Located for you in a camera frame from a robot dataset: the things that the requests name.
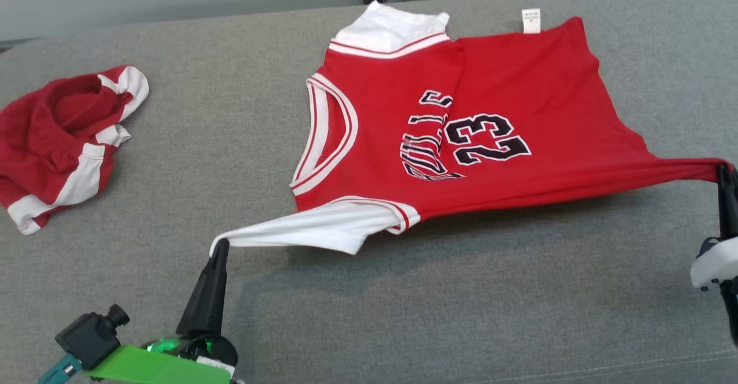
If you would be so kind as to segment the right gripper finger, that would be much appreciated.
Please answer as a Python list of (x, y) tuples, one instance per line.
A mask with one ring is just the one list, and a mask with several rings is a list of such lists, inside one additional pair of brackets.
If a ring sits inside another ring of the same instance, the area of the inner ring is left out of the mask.
[(732, 165), (718, 168), (720, 239), (738, 237), (738, 171)]

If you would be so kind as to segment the grey fabric sofa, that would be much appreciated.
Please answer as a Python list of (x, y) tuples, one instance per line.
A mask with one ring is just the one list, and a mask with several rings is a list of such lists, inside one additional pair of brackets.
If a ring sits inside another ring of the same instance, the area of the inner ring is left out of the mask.
[[(454, 37), (581, 16), (620, 119), (659, 156), (738, 165), (738, 0), (439, 0)], [(129, 25), (0, 55), (0, 108), (129, 63), (150, 97), (98, 197), (20, 234), (0, 210), (0, 384), (35, 384), (54, 337), (117, 303), (142, 344), (176, 329), (213, 238), (292, 213), (305, 79), (359, 7)], [(224, 334), (248, 384), (738, 384), (715, 291), (690, 265), (717, 190), (672, 182), (459, 215), (367, 239), (229, 256)]]

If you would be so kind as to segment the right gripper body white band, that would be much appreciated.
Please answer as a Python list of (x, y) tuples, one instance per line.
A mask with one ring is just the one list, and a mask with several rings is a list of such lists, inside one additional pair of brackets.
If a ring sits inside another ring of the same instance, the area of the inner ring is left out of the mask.
[(704, 289), (738, 277), (738, 237), (720, 240), (709, 237), (691, 264), (691, 285)]

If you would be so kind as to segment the red basketball jersey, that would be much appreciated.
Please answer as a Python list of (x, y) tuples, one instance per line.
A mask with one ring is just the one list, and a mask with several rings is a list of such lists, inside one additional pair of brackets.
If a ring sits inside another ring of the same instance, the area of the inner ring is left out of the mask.
[(662, 159), (620, 121), (583, 21), (451, 40), (446, 13), (377, 3), (306, 80), (297, 212), (219, 235), (232, 247), (356, 254), (366, 237), (482, 210), (735, 179), (715, 158)]

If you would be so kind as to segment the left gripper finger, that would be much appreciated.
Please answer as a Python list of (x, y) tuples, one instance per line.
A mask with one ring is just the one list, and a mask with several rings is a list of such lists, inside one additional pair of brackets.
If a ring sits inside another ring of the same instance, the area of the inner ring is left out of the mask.
[(196, 282), (176, 327), (176, 334), (220, 335), (223, 324), (223, 240), (218, 240), (212, 255)]
[(221, 334), (223, 324), (223, 312), (225, 303), (225, 292), (227, 287), (227, 261), (229, 255), (229, 240), (220, 239), (216, 243), (212, 262), (212, 308), (210, 315), (210, 327), (216, 334)]

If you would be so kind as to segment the red white shorts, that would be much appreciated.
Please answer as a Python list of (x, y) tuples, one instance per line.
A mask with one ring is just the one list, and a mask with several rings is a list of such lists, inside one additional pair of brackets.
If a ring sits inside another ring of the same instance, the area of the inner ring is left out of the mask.
[(137, 67), (49, 82), (0, 109), (0, 205), (32, 235), (53, 213), (106, 189), (122, 126), (150, 92)]

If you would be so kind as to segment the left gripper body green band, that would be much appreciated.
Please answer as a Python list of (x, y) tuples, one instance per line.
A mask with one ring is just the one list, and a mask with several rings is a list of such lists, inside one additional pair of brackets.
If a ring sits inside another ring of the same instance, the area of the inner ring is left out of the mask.
[(229, 339), (200, 333), (121, 345), (87, 376), (123, 384), (232, 384), (238, 353)]

